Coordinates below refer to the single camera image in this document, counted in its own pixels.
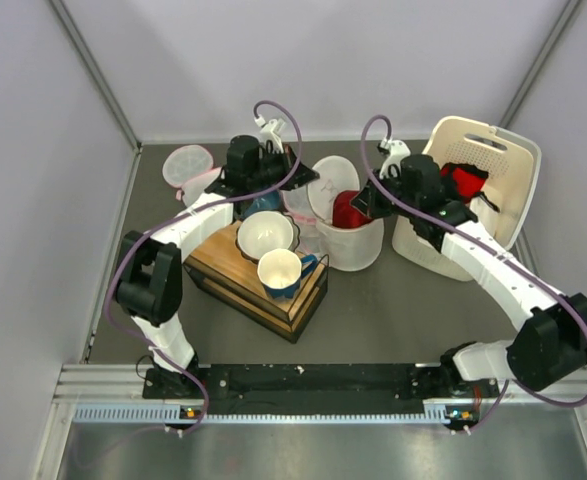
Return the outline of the white mesh laundry bag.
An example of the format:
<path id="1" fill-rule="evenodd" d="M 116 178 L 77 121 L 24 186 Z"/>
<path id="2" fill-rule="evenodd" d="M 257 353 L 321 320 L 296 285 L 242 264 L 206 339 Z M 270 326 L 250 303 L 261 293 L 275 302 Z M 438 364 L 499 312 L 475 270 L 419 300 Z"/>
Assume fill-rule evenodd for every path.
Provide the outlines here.
<path id="1" fill-rule="evenodd" d="M 381 253 L 383 221 L 374 220 L 352 230 L 332 226 L 335 197 L 345 190 L 361 190 L 355 166 L 345 157 L 330 155 L 317 161 L 312 169 L 319 173 L 319 179 L 307 185 L 308 200 L 329 266 L 344 272 L 366 269 Z"/>

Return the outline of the red bra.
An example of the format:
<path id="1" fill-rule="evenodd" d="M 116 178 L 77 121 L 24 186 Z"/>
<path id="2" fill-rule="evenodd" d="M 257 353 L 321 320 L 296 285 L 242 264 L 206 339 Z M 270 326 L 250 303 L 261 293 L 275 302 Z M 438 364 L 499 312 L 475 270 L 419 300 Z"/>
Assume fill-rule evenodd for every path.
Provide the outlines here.
<path id="1" fill-rule="evenodd" d="M 333 227 L 352 230 L 372 222 L 369 217 L 351 205 L 351 201 L 357 195 L 357 190 L 345 190 L 335 197 L 332 210 Z"/>

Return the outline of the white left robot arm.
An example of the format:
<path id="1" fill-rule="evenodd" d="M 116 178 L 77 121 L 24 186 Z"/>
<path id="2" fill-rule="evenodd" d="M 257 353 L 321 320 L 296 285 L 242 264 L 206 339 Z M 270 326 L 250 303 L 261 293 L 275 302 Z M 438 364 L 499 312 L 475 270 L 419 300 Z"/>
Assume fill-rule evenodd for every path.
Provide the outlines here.
<path id="1" fill-rule="evenodd" d="M 110 303 L 116 302 L 131 317 L 176 395 L 193 394 L 200 382 L 195 349 L 178 317 L 184 260 L 232 223 L 237 203 L 295 190 L 318 178 L 279 137 L 260 141 L 239 135 L 230 141 L 217 178 L 191 206 L 145 233 L 131 231 L 122 239 L 104 313 L 108 315 Z"/>

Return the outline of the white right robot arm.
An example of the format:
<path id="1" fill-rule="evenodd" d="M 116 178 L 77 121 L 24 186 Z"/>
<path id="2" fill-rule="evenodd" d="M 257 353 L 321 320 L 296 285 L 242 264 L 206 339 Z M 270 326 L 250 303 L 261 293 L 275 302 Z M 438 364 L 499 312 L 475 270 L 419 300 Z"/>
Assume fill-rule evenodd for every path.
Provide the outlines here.
<path id="1" fill-rule="evenodd" d="M 487 231 L 434 160 L 410 155 L 374 170 L 352 199 L 363 215 L 408 219 L 419 240 L 468 273 L 501 307 L 516 336 L 449 351 L 442 388 L 460 396 L 476 380 L 511 380 L 539 392 L 587 365 L 587 297 L 566 296 L 524 268 Z"/>

